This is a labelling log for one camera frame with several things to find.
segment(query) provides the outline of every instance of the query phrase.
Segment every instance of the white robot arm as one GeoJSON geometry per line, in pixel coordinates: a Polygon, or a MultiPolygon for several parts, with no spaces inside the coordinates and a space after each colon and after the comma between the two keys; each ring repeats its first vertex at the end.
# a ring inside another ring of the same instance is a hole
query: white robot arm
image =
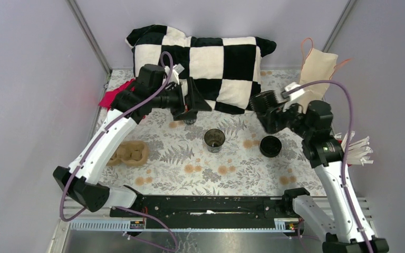
{"type": "MultiPolygon", "coordinates": [[[[163,74],[162,70],[155,67],[142,67],[141,74],[135,81],[135,91],[126,89],[118,94],[112,104],[113,109],[108,112],[107,118],[90,144],[69,164],[68,168],[58,166],[55,169],[54,178],[64,189],[66,182],[72,176],[70,168],[81,167],[72,179],[67,194],[88,210],[94,212],[102,207],[133,206],[138,192],[126,187],[102,186],[99,184],[99,178],[119,144],[137,126],[143,116],[151,112],[151,108],[170,108],[175,120],[194,120],[197,111],[211,110],[196,90],[192,79],[188,79],[188,92],[185,96],[178,85],[173,90],[164,90],[129,117],[121,118],[108,127],[108,124],[119,117],[123,111],[150,95],[151,90],[157,88],[155,84],[160,83],[158,80],[162,81],[163,74]],[[91,143],[96,138],[98,142],[92,147],[91,143]],[[80,163],[85,151],[89,148],[91,151],[88,157],[80,163]]],[[[289,85],[287,91],[298,87],[299,85],[293,83],[289,85]]],[[[312,101],[307,113],[300,113],[299,105],[296,103],[300,95],[300,92],[295,92],[288,96],[284,103],[277,103],[274,92],[263,92],[251,99],[251,105],[266,132],[275,133],[288,127],[303,138],[304,154],[322,182],[334,220],[317,206],[303,188],[285,191],[282,205],[286,203],[288,213],[295,213],[302,217],[315,231],[318,238],[324,242],[324,252],[372,252],[367,250],[366,242],[371,244],[373,252],[388,252],[386,240],[375,237],[361,209],[355,208],[359,207],[359,203],[347,168],[345,168],[345,174],[341,173],[344,153],[337,140],[330,135],[332,120],[330,106],[323,101],[312,101]],[[359,217],[361,224],[357,223],[354,216],[359,217]]]]}

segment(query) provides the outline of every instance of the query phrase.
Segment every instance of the table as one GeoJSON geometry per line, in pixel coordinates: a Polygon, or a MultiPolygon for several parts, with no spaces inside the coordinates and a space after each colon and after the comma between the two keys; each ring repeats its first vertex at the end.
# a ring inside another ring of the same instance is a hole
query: table
{"type": "MultiPolygon", "coordinates": [[[[280,90],[296,81],[298,70],[262,71],[262,91],[280,90]]],[[[108,90],[133,78],[129,70],[114,70],[108,90]]],[[[102,109],[96,128],[102,124],[102,109]]],[[[130,185],[143,194],[281,196],[286,189],[305,187],[313,196],[325,196],[322,184],[302,153],[301,138],[285,129],[277,134],[282,151],[267,158],[259,151],[267,136],[253,112],[230,115],[199,112],[193,125],[175,122],[165,109],[153,109],[126,138],[148,144],[147,164],[106,167],[105,185],[130,185]],[[224,131],[226,142],[219,153],[210,153],[203,142],[212,128],[224,131]]]]}

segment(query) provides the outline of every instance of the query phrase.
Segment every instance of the white wall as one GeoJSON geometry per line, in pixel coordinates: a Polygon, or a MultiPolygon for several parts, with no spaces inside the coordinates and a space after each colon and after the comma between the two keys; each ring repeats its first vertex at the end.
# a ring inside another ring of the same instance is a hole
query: white wall
{"type": "Polygon", "coordinates": [[[66,1],[0,0],[0,252],[45,252],[105,73],[66,1]]]}
{"type": "MultiPolygon", "coordinates": [[[[370,136],[375,164],[353,166],[357,190],[367,197],[390,252],[405,252],[405,1],[358,1],[331,52],[353,57],[334,77],[354,99],[355,127],[370,136]]],[[[336,129],[344,132],[344,95],[331,87],[336,129]]]]}
{"type": "Polygon", "coordinates": [[[125,44],[135,28],[165,24],[196,37],[259,36],[277,42],[264,68],[300,67],[300,43],[322,49],[347,0],[77,0],[113,69],[133,67],[125,44]]]}

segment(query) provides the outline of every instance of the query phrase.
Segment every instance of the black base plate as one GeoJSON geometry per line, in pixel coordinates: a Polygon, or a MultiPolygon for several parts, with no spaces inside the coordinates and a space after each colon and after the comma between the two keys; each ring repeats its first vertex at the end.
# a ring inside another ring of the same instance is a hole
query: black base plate
{"type": "MultiPolygon", "coordinates": [[[[239,196],[161,196],[138,194],[132,210],[160,219],[172,229],[275,228],[274,218],[289,217],[280,210],[280,197],[239,196]],[[208,210],[216,214],[201,214],[208,210]]],[[[120,209],[112,209],[110,217],[138,217],[120,209]]],[[[146,228],[161,229],[148,220],[146,228]]]]}

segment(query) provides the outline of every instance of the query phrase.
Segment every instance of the small cup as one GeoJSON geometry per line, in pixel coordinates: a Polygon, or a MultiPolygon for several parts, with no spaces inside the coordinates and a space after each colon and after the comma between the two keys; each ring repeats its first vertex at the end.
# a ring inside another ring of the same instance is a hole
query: small cup
{"type": "Polygon", "coordinates": [[[207,150],[212,153],[218,153],[225,140],[226,136],[220,129],[210,129],[204,134],[207,150]]]}

